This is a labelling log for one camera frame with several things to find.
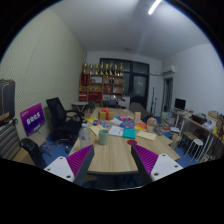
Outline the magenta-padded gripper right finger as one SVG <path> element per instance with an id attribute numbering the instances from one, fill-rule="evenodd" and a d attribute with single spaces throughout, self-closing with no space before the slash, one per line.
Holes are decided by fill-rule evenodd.
<path id="1" fill-rule="evenodd" d="M 164 178 L 182 169 L 182 166 L 166 153 L 157 155 L 156 153 L 139 145 L 133 144 L 131 146 L 131 154 L 143 179 L 144 185 Z"/>

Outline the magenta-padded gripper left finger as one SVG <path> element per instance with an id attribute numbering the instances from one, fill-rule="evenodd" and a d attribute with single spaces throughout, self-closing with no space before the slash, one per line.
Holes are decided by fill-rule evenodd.
<path id="1" fill-rule="evenodd" d="M 82 186 L 94 156 L 94 146 L 89 145 L 68 157 L 59 156 L 45 171 Z"/>

